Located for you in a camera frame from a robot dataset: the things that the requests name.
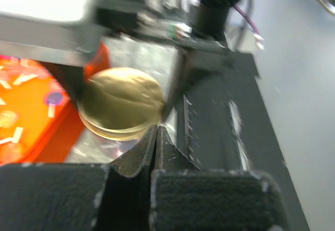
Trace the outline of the clear plastic jar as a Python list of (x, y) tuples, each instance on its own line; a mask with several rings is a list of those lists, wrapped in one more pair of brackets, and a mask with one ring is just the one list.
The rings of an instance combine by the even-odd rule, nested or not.
[(109, 163), (131, 149), (144, 135), (130, 140), (113, 140), (99, 136), (84, 128), (73, 145), (67, 162), (70, 163)]

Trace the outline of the gold round jar lid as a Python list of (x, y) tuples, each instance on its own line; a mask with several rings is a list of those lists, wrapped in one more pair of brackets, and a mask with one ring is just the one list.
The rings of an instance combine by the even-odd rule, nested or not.
[(85, 127), (105, 139), (141, 138), (161, 119), (164, 106), (160, 84), (133, 68), (109, 68), (92, 75), (77, 100)]

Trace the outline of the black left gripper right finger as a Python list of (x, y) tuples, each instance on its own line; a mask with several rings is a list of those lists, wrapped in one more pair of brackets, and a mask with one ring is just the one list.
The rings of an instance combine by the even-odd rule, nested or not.
[(200, 171), (158, 128), (154, 165), (154, 230), (201, 230)]

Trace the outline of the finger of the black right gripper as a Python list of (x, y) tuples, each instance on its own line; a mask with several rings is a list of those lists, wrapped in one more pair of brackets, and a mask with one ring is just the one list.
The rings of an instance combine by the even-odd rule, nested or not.
[(180, 48), (162, 118), (168, 118), (172, 108), (194, 86), (225, 67), (232, 66), (234, 60), (235, 52), (228, 48), (217, 51)]

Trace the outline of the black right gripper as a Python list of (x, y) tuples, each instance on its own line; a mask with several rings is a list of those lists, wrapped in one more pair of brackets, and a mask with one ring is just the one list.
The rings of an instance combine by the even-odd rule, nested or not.
[(85, 67), (105, 35), (127, 34), (142, 41), (207, 51), (227, 48), (218, 40), (192, 35), (183, 7), (171, 14), (164, 1), (97, 0), (90, 17), (67, 24), (1, 16), (1, 54), (39, 61), (77, 105), (85, 86)]

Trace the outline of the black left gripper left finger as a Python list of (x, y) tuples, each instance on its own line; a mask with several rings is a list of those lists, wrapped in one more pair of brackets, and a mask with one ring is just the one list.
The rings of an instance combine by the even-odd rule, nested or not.
[(109, 200), (113, 230), (148, 229), (157, 133), (158, 127), (151, 126), (134, 147), (113, 161)]

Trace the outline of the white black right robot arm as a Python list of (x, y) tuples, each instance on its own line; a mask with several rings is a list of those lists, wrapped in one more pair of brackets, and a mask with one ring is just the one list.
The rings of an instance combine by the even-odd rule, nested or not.
[(171, 45), (181, 59), (162, 111), (205, 76), (229, 65), (224, 25), (239, 0), (1, 0), (1, 54), (39, 61), (72, 101), (103, 36)]

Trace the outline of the orange tray of candies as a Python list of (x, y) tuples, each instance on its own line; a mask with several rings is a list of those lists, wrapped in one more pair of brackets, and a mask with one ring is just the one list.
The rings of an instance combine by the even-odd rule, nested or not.
[(42, 65), (1, 56), (1, 164), (64, 162), (83, 129), (68, 94)]

